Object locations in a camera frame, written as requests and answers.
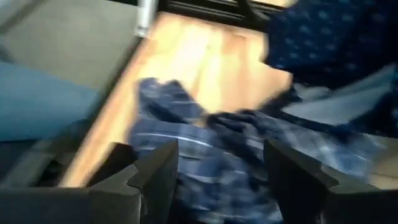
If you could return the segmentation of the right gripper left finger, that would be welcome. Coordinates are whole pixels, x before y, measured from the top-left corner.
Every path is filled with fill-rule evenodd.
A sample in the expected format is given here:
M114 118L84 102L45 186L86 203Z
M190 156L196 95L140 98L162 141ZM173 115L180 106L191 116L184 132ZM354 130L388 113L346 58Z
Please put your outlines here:
M52 187L69 153L23 155L0 181L0 224L167 224L177 178L178 143L139 157L115 143L86 187Z

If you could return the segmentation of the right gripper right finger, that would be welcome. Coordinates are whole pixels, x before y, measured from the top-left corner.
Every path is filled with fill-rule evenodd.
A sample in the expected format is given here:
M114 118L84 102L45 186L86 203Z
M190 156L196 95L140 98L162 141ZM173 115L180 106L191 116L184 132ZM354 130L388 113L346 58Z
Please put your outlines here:
M284 224L398 224L398 189L381 190L273 140L263 158Z

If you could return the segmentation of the blue plaid shirt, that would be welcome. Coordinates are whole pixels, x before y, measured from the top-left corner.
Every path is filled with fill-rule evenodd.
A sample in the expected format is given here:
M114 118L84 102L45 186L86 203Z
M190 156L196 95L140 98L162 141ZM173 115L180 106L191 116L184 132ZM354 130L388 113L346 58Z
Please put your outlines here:
M129 144L144 156L178 142L177 200L205 224L282 224L264 168L265 138L361 180L381 150L351 127L311 123L271 108L206 114L176 80L145 78L137 93L139 118Z

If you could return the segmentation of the navy dotted garment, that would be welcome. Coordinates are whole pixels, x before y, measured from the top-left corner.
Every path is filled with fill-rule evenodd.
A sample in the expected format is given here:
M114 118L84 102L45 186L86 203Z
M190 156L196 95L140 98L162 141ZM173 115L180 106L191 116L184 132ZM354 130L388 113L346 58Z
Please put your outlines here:
M292 89L267 113L317 131L398 138L398 0L298 0L268 25Z

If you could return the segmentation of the white corner bracket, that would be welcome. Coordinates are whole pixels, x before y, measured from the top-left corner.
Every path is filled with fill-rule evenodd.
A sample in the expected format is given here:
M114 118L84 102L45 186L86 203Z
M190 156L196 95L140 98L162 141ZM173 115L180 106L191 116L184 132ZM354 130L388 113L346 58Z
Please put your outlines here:
M145 38L148 36L157 13L159 0L138 0L137 26L134 34Z

